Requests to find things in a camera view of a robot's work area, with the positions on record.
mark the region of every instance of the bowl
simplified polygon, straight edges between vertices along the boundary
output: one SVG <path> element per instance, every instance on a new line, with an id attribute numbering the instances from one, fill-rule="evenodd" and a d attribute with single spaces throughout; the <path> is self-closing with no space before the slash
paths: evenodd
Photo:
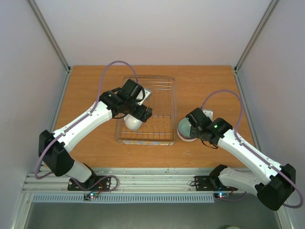
<path id="1" fill-rule="evenodd" d="M 180 120 L 177 128 L 177 134 L 181 140 L 185 142 L 193 142 L 197 139 L 195 137 L 190 137 L 191 127 L 192 125 L 186 118 Z"/>

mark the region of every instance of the aluminum frame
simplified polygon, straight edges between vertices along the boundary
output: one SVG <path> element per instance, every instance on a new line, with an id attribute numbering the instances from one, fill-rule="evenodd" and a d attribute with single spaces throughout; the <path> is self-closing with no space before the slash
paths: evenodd
<path id="1" fill-rule="evenodd" d="M 69 77 L 71 75 L 70 67 L 64 58 L 58 44 L 56 43 L 52 32 L 50 31 L 46 21 L 44 20 L 35 0 L 28 0 L 31 5 L 38 21 L 41 23 L 43 29 L 45 30 L 47 36 L 49 37 L 54 49 L 56 50 L 59 58 L 61 59 L 64 67 L 67 70 L 67 76 L 64 81 L 64 85 L 61 90 L 57 102 L 57 108 L 53 113 L 53 119 L 49 126 L 50 130 L 55 128 L 56 120 L 59 115 L 63 97 L 68 85 Z M 263 29 L 265 23 L 270 17 L 272 11 L 276 7 L 278 0 L 271 0 L 268 8 L 266 9 L 261 21 L 259 22 L 257 28 L 255 29 L 245 51 L 243 52 L 240 60 L 238 61 L 236 71 L 234 70 L 236 83 L 241 94 L 241 98 L 244 103 L 246 116 L 248 118 L 250 130 L 253 136 L 255 147 L 260 149 L 259 143 L 254 130 L 254 125 L 251 120 L 249 109 L 247 106 L 246 98 L 244 96 L 243 87 L 239 80 L 238 70 L 240 69 L 244 59 L 249 53 L 252 45 L 255 43 L 256 38 L 259 36 L 261 30 Z M 112 174 L 118 176 L 121 181 L 119 188 L 113 193 L 147 193 L 147 194 L 157 194 L 157 193 L 170 193 L 170 194 L 191 194 L 196 195 L 198 192 L 195 191 L 194 187 L 189 186 L 189 182 L 196 175 L 208 175 L 211 172 L 211 168 L 94 168 L 93 169 L 98 174 Z M 246 173 L 251 173 L 247 168 L 238 168 L 238 170 L 244 171 Z M 49 169 L 41 167 L 40 174 L 45 174 Z M 55 177 L 50 175 L 43 180 L 36 180 L 33 174 L 28 174 L 24 182 L 15 213 L 13 215 L 11 229 L 23 229 L 28 217 L 28 213 L 31 204 L 34 200 L 34 196 L 37 193 L 54 194 L 54 193 L 71 193 L 67 191 L 68 177 Z M 284 229 L 295 229 L 295 222 L 291 210 L 289 208 L 281 207 L 278 212 L 279 220 L 282 228 Z"/>

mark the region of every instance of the white cup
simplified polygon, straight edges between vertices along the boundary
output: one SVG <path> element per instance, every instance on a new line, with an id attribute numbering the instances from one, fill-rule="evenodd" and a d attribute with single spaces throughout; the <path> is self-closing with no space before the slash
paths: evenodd
<path id="1" fill-rule="evenodd" d="M 136 119 L 135 117 L 131 116 L 130 114 L 124 117 L 125 125 L 130 130 L 138 130 L 142 125 L 142 121 Z"/>

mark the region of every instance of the vent grille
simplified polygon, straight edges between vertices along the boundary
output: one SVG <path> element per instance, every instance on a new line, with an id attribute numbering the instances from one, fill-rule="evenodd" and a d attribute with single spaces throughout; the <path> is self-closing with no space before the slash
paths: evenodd
<path id="1" fill-rule="evenodd" d="M 214 203 L 212 194 L 102 194 L 86 200 L 83 194 L 35 194 L 33 202 L 50 203 Z"/>

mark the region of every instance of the metal floor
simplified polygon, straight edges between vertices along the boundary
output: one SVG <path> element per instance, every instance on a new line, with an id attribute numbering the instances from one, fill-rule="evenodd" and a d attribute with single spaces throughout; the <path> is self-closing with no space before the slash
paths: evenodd
<path id="1" fill-rule="evenodd" d="M 256 197 L 196 204 L 32 203 L 25 229 L 280 229 Z"/>

